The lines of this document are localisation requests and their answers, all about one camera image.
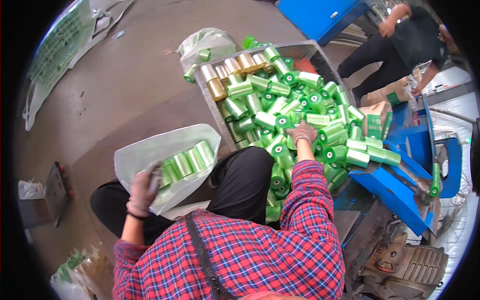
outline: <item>black strap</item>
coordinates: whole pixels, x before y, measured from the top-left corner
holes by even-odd
[[[212,263],[208,258],[207,251],[202,239],[198,234],[197,228],[193,222],[192,215],[187,215],[187,228],[190,237],[192,238],[193,245],[195,247],[195,252],[197,253],[198,259],[200,260],[200,266],[202,266],[202,271],[207,278],[208,285],[212,289],[213,298],[215,300],[236,300],[238,299],[235,296],[232,296],[226,288],[218,281],[218,277],[213,270]]]

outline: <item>concrete floor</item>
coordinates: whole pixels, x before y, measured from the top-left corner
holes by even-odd
[[[192,99],[202,105],[200,90],[183,80],[180,55],[164,51],[176,50],[188,35],[205,27],[226,31],[238,50],[247,35],[273,43],[305,40],[267,2],[135,1],[107,38],[59,81],[38,112],[30,132],[23,129],[19,116],[15,143],[18,179],[35,178],[44,184],[52,163],[59,161],[65,166],[75,192],[59,228],[44,225],[31,229],[33,246],[46,276],[53,274],[74,248],[93,245],[113,262],[111,246],[116,238],[93,215],[90,193],[115,178],[113,151],[196,121],[181,120],[185,110],[182,101]],[[121,30],[126,34],[115,39],[114,35]],[[336,67],[355,49],[327,45],[324,50]],[[345,83],[355,87],[376,68],[367,66]],[[156,113],[180,116],[180,121],[168,123],[173,128],[163,123],[157,126],[155,121],[149,121],[155,119]],[[201,113],[211,118],[209,111]]]

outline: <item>work glove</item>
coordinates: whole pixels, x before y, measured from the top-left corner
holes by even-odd
[[[148,208],[158,193],[162,181],[160,163],[152,164],[147,170],[135,175],[127,202],[127,211],[135,217],[147,217]]]
[[[312,142],[314,142],[318,136],[317,130],[315,130],[312,126],[308,125],[305,120],[302,120],[300,122],[300,125],[295,129],[288,128],[287,130],[285,130],[285,133],[289,134],[292,137],[295,146],[297,145],[299,139],[304,139],[310,145],[312,145]]]

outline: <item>person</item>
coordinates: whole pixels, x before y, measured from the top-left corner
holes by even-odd
[[[100,186],[91,207],[120,239],[114,246],[114,298],[339,299],[345,266],[333,200],[305,121],[289,134],[298,148],[292,192],[281,230],[265,225],[273,160],[249,147],[219,160],[210,178],[218,190],[206,210],[177,221],[148,207],[151,173],[136,175],[131,194],[118,183]]]
[[[405,15],[409,18],[397,24]],[[383,61],[379,70],[352,89],[357,107],[362,96],[409,75],[415,66],[431,60],[412,91],[413,96],[419,96],[442,69],[448,55],[447,44],[453,43],[446,27],[439,26],[423,7],[406,3],[396,5],[378,31],[380,35],[367,40],[338,67],[340,77],[348,78],[368,64]]]

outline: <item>blue machine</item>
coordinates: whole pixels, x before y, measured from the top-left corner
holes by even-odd
[[[281,0],[278,9],[308,39],[327,44],[370,9],[366,0]]]
[[[399,167],[371,162],[366,169],[353,169],[349,176],[378,198],[396,214],[416,235],[427,240],[434,234],[435,214],[440,211],[439,198],[430,197],[432,164],[437,162],[436,146],[442,144],[448,153],[448,175],[443,178],[440,198],[451,198],[458,193],[462,169],[462,148],[456,138],[435,141],[428,105],[418,111],[420,125],[405,126],[405,118],[411,113],[407,102],[393,107],[393,119],[384,147],[400,154]],[[349,210],[350,189],[357,189],[352,182],[338,195],[335,209]]]

